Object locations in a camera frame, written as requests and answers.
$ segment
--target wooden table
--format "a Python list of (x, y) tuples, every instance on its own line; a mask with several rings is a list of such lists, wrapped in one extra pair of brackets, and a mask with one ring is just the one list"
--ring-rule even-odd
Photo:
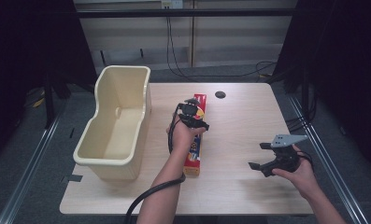
[[(218, 99), (216, 91), (226, 97)], [(275, 156), (259, 144), (278, 133), (289, 133), (276, 98), (260, 83), (150, 83), (152, 113), (138, 179), (99, 179), (88, 167), (75, 166), (60, 210), (64, 214), (125, 214), (133, 200), (147, 190), (168, 158), (165, 128), (178, 103), (194, 93), (207, 94), (201, 174), (181, 185), (178, 215), (303, 215), (312, 214), (307, 201), (286, 179), (264, 177), (248, 162), (265, 163)], [(140, 205), (134, 214), (139, 212)]]

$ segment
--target cardboard box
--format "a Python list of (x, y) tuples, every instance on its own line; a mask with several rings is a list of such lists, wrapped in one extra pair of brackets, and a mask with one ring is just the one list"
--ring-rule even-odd
[[(204, 119), (206, 113), (206, 99), (205, 94), (195, 94), (193, 96), (200, 102), (198, 106), (197, 114), (194, 116), (196, 119)], [(194, 137), (191, 148), (189, 149), (188, 157), (184, 162), (184, 174), (185, 175), (199, 175), (200, 174), (200, 158), (202, 155), (202, 134), (198, 134)]]

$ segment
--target plastic tub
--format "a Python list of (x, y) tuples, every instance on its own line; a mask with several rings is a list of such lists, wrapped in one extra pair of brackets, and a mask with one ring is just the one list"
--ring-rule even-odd
[(106, 67), (95, 84), (96, 109), (74, 152), (101, 179), (136, 179), (150, 123), (150, 69)]

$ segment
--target wire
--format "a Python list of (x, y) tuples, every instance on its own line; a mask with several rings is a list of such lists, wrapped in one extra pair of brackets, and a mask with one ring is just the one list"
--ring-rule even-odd
[[(196, 80), (194, 79), (191, 79), (189, 77), (187, 77), (185, 74), (182, 73), (182, 71), (179, 69), (178, 67), (178, 63), (177, 63), (177, 57), (176, 57), (176, 53), (174, 51), (174, 43), (173, 43), (173, 36), (172, 36), (172, 32), (171, 32), (171, 20), (169, 17), (166, 18), (166, 21), (167, 21), (167, 48), (166, 48), (166, 59), (167, 59), (167, 65), (168, 65), (168, 68), (170, 69), (170, 71), (175, 74), (176, 76), (178, 77), (185, 77), (186, 79), (188, 79), (189, 81), (192, 81), (192, 82), (197, 82)], [(174, 57), (174, 62), (176, 63), (176, 67), (179, 71), (179, 74), (176, 73), (170, 66), (170, 62), (169, 62), (169, 59), (168, 59), (168, 49), (169, 49), (169, 46), (170, 46), (170, 42), (171, 42), (171, 49), (172, 49), (172, 52), (173, 52), (173, 57)]]
[(261, 63), (270, 63), (270, 65), (276, 64), (275, 62), (258, 62), (257, 64), (255, 64), (255, 71), (257, 71), (258, 73), (258, 77), (255, 82), (259, 82), (259, 79), (261, 77), (261, 74), (259, 73), (260, 70), (258, 70), (258, 65), (260, 65)]
[(27, 96), (34, 95), (35, 93), (37, 93), (37, 92), (39, 92), (41, 90), (43, 90), (43, 87), (36, 88), (36, 89), (34, 89), (32, 91), (27, 92)]
[(308, 110), (309, 116), (303, 115), (299, 118), (295, 119), (288, 119), (286, 120), (288, 129), (290, 133), (293, 133), (295, 131), (298, 131), (302, 128), (305, 128), (308, 124), (312, 122), (312, 120), (316, 117), (316, 111), (317, 111), (317, 101), (318, 101), (318, 94), (316, 90), (313, 90), (313, 100), (311, 103), (311, 107)]
[(304, 153), (305, 155), (298, 155), (300, 158), (303, 158), (305, 160), (307, 160), (308, 162), (310, 162), (310, 165), (311, 165), (311, 169), (313, 170), (314, 172), (314, 164), (313, 164), (313, 159), (311, 158), (310, 154), (308, 154), (307, 152), (305, 151), (298, 151), (298, 152), (302, 152)]
[(133, 203), (130, 205), (129, 209), (127, 210), (127, 213), (126, 213), (126, 217), (124, 218), (124, 221), (123, 223), (125, 224), (130, 224), (132, 223), (132, 213), (133, 211), (135, 210), (136, 206), (141, 203), (144, 199), (148, 198), (151, 194), (159, 191), (159, 190), (162, 190), (162, 189), (166, 189), (168, 187), (171, 187), (171, 186), (175, 186), (177, 184), (180, 184), (182, 182), (184, 182), (186, 179), (186, 176), (185, 174), (182, 173), (182, 176), (178, 179), (175, 179), (175, 180), (170, 180), (170, 181), (167, 181), (167, 182), (164, 182), (163, 184), (160, 184), (160, 185), (157, 185), (151, 189), (148, 189), (147, 191), (145, 191), (144, 193), (142, 193), (141, 195), (139, 195), (134, 201)]
[[(177, 62), (177, 57), (176, 57), (176, 53), (174, 51), (174, 43), (173, 43), (173, 35), (172, 35), (172, 31), (171, 31), (171, 20), (169, 17), (166, 18), (166, 21), (167, 21), (167, 48), (166, 48), (166, 60), (167, 60), (167, 65), (168, 65), (168, 68), (170, 69), (170, 71), (178, 76), (178, 77), (185, 77), (187, 78), (188, 80), (190, 81), (193, 81), (193, 82), (198, 82), (194, 79), (191, 79), (191, 77), (246, 77), (246, 76), (249, 76), (249, 75), (253, 75), (255, 73), (258, 73), (262, 70), (264, 70), (265, 68), (267, 67), (270, 67), (272, 66), (273, 64), (276, 64), (275, 62), (259, 62), (257, 63), (256, 66), (258, 66), (259, 64), (261, 63), (270, 63), (269, 65), (267, 66), (264, 66), (262, 67), (261, 69), (256, 69), (255, 71), (252, 71), (252, 72), (249, 72), (249, 73), (246, 73), (246, 74), (242, 74), (242, 75), (216, 75), (216, 76), (189, 76), (189, 75), (186, 75), (184, 74), (181, 69), (179, 68), (178, 66), (178, 62)], [(177, 70), (179, 71), (179, 73), (175, 72), (173, 70), (173, 68), (170, 66), (170, 62), (169, 62), (169, 57), (168, 57), (168, 52), (169, 52), (169, 46), (171, 45), (171, 49), (172, 49), (172, 53), (173, 53), (173, 57), (174, 57), (174, 62), (176, 64), (176, 68)]]
[(266, 83), (273, 84), (274, 82), (278, 82), (283, 80), (291, 71), (293, 71), (298, 66), (297, 63), (293, 63), (293, 65), (289, 66), (284, 71), (274, 74), (271, 78), (269, 78)]
[[(176, 116), (177, 116), (178, 110), (179, 110), (179, 105), (176, 107), (176, 110), (173, 113), (173, 119), (171, 120), (170, 129), (169, 129), (169, 132), (167, 134), (167, 137), (168, 137), (168, 151), (170, 153), (173, 151), (173, 132), (174, 132), (174, 129), (176, 128), (176, 125), (180, 121), (180, 119), (176, 121)], [(133, 213), (134, 209), (136, 208), (136, 206), (139, 203), (141, 203), (144, 199), (148, 198), (151, 194), (153, 194), (153, 193), (155, 193), (155, 192), (157, 192), (159, 190), (166, 189), (168, 187), (171, 187), (171, 186), (175, 186), (177, 184), (180, 184), (180, 183), (184, 182), (185, 179), (186, 179), (186, 176), (185, 176), (185, 174), (182, 173), (182, 176), (180, 178), (178, 178), (178, 179), (164, 182), (164, 183), (162, 183), (160, 185), (157, 185), (157, 186), (155, 186), (155, 187), (153, 187), (151, 189), (146, 190), (144, 193), (142, 193), (141, 195), (139, 195), (132, 202), (132, 204), (130, 205), (130, 207), (127, 209), (126, 216), (124, 218), (123, 223), (124, 224), (130, 224), (132, 222), (132, 213)]]
[(28, 103), (28, 104), (24, 105), (23, 107), (25, 107), (25, 108), (28, 108), (28, 107), (37, 107), (35, 104), (38, 103), (39, 101), (43, 100), (43, 99), (45, 99), (45, 95), (39, 96), (39, 98), (37, 98), (36, 100), (34, 100), (31, 103)]

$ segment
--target electrical outlet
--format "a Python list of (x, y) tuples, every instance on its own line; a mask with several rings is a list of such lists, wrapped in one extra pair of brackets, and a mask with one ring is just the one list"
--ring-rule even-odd
[(172, 0), (171, 5), (171, 8), (175, 9), (184, 8), (182, 0)]
[(162, 9), (169, 9), (172, 7), (173, 5), (171, 3), (171, 0), (162, 0)]
[(162, 9), (180, 9), (184, 8), (182, 0), (161, 0), (162, 1)]

